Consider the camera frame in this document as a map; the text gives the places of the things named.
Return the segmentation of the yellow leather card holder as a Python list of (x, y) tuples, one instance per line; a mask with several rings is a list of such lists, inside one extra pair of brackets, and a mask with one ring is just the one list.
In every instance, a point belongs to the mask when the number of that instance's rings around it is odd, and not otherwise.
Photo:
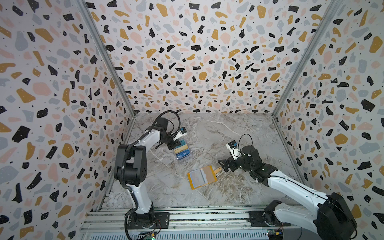
[(187, 173), (187, 177), (192, 190), (216, 182), (218, 175), (223, 171), (222, 167), (213, 169), (212, 166), (206, 166)]

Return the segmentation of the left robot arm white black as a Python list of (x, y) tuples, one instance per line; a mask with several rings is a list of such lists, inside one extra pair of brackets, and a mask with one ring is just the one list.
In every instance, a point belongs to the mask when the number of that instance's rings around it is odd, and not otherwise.
[(148, 127), (137, 140), (120, 145), (117, 150), (114, 178), (130, 193), (134, 213), (138, 215), (148, 215), (153, 208), (144, 183), (148, 173), (147, 152), (161, 144), (173, 150), (181, 144), (179, 138), (187, 134), (182, 126), (168, 132), (168, 123), (166, 118), (157, 118), (154, 125)]

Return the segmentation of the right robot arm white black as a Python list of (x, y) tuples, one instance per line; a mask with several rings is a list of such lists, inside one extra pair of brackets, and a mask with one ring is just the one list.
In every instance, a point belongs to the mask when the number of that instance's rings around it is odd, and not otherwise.
[(261, 214), (251, 214), (251, 224), (266, 224), (271, 227), (284, 223), (312, 231), (323, 240), (353, 240), (357, 237), (358, 224), (345, 199), (314, 190), (284, 174), (278, 168), (264, 163), (253, 146), (239, 148), (236, 141), (226, 144), (231, 156), (219, 160), (225, 172), (241, 169), (257, 182), (277, 190), (301, 207), (292, 207), (274, 200)]

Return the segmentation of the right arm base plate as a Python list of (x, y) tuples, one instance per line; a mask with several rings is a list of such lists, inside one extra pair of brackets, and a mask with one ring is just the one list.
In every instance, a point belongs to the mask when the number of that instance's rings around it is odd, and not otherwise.
[(264, 211), (249, 211), (249, 218), (247, 222), (251, 224), (252, 227), (290, 227), (289, 223), (282, 223), (277, 220), (271, 214), (266, 214)]

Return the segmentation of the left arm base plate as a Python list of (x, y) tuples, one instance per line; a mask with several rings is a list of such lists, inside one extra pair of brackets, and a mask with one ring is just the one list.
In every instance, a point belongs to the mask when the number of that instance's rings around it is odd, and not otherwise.
[(127, 230), (144, 230), (144, 229), (153, 229), (161, 228), (168, 229), (170, 223), (170, 213), (147, 213), (147, 214), (137, 214), (132, 213), (128, 216), (126, 221), (125, 229)]

